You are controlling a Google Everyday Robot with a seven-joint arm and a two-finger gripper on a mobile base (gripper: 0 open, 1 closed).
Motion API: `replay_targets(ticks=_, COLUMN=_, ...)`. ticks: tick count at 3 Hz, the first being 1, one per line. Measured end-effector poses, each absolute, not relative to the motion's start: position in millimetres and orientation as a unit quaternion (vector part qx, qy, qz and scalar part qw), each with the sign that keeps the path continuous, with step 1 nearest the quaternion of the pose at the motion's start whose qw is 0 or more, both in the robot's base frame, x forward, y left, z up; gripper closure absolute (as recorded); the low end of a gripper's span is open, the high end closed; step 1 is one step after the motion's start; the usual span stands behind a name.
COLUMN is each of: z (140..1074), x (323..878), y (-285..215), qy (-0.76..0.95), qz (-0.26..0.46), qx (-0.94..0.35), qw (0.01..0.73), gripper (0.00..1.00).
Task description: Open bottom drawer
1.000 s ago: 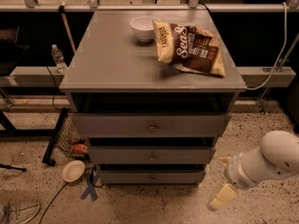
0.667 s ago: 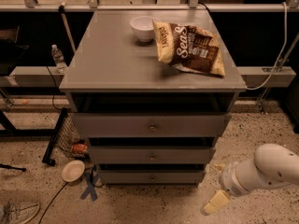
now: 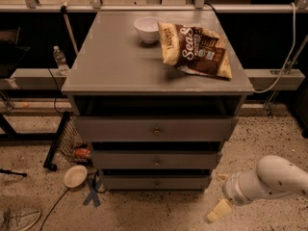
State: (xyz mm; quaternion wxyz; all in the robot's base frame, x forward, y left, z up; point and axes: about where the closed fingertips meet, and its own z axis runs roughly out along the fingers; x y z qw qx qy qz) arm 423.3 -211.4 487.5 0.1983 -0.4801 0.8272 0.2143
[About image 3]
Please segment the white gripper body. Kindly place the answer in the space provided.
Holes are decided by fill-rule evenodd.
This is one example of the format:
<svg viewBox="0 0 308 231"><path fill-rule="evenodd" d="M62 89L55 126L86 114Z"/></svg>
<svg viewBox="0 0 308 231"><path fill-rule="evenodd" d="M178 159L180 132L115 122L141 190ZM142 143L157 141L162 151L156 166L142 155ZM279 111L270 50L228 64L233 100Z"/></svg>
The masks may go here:
<svg viewBox="0 0 308 231"><path fill-rule="evenodd" d="M244 206L251 203L241 190L239 181L240 175L241 174L238 172L228 176L222 186L224 196L236 206Z"/></svg>

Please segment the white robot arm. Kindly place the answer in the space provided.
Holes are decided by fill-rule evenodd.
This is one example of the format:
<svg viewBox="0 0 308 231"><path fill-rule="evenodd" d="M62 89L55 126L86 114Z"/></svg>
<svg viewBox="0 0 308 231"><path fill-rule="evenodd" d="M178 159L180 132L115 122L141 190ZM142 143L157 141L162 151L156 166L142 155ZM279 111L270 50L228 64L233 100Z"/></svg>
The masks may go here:
<svg viewBox="0 0 308 231"><path fill-rule="evenodd" d="M282 157L268 155L260 159L254 169L228 176L222 192L223 198L205 216L208 223L224 218L235 206L254 200L308 198L308 173Z"/></svg>

